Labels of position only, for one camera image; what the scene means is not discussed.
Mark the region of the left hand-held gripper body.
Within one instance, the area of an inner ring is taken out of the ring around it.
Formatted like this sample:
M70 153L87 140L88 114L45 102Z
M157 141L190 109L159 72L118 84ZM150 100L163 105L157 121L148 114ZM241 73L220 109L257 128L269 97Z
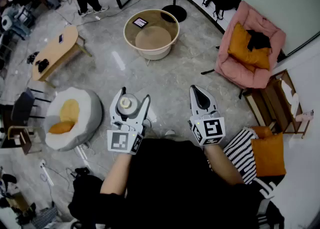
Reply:
M107 130L108 151L136 155L144 138L144 120L111 119L111 129Z

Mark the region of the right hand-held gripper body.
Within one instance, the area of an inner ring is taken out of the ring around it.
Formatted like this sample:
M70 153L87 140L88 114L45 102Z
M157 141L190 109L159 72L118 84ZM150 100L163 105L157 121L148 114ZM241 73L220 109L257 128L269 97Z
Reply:
M200 146L219 144L226 136L225 119L218 110L190 117L190 129Z

